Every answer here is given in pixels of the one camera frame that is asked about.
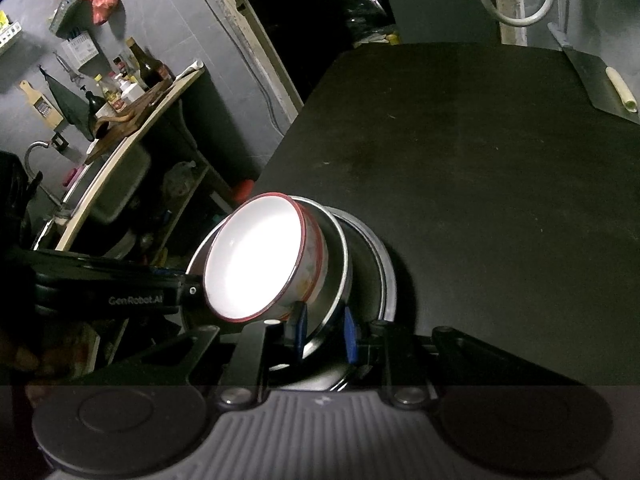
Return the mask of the red plastic bag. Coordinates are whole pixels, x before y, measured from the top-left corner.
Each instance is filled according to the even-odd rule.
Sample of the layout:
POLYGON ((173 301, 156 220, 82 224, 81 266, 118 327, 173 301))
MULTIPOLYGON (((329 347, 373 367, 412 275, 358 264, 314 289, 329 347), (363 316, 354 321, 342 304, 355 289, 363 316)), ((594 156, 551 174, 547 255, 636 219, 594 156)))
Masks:
POLYGON ((91 6, 92 22, 96 26, 104 25, 117 9, 120 0, 86 0, 91 6))

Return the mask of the steel plate with sticker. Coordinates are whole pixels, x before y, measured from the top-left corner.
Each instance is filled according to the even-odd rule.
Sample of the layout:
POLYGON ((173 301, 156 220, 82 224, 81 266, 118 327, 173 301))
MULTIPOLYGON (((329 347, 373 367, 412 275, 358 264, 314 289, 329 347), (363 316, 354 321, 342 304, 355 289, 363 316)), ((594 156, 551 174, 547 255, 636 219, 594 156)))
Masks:
POLYGON ((299 197, 321 226, 329 249, 326 281, 308 307, 308 340, 303 359, 276 365, 268 375, 273 387, 341 391, 374 381, 381 363, 381 342, 394 322, 397 280, 386 247, 365 223, 348 212, 299 197), (344 307, 358 330, 358 360, 346 359, 344 307))

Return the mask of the dark glass bottle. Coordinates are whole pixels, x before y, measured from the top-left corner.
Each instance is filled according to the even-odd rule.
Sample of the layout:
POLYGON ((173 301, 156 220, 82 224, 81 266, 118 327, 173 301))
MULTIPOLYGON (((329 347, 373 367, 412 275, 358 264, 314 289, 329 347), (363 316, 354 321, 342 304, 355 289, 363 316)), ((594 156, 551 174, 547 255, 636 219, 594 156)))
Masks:
POLYGON ((143 50, 134 38, 127 38, 126 46, 134 55, 134 58, 138 63, 140 76, 149 88, 154 87, 162 81, 171 80, 171 76, 166 65, 143 50))

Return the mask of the steel bowl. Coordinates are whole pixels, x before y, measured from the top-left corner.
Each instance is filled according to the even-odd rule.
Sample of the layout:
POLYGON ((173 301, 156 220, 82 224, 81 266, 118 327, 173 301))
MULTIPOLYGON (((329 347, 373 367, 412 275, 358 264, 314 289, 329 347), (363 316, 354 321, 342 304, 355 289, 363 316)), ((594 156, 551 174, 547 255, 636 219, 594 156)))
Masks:
POLYGON ((303 357, 329 333, 350 291, 346 237, 329 209, 305 197, 256 196, 213 228, 186 269, 203 283, 201 298, 181 309, 184 327, 215 324, 237 333, 249 322, 286 320, 294 301, 307 305, 303 357))

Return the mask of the white bowl red rim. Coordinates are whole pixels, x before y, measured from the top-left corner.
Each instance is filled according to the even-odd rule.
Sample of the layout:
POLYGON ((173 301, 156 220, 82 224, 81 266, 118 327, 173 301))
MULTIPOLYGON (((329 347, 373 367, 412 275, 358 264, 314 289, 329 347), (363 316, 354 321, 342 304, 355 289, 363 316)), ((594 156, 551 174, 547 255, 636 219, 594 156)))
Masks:
POLYGON ((260 194, 224 222, 207 249, 206 301, 231 323, 283 320, 297 301, 316 301, 328 264, 326 238, 310 210, 282 193, 260 194))

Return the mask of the wooden cutting board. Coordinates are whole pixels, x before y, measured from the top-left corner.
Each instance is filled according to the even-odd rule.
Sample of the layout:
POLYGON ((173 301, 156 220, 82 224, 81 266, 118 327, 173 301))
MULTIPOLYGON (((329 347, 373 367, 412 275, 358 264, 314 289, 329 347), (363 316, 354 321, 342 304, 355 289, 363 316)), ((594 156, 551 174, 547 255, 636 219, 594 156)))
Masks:
POLYGON ((26 96, 27 102, 53 131, 63 125, 64 117, 39 90, 36 90, 27 80, 20 81, 20 88, 26 96))

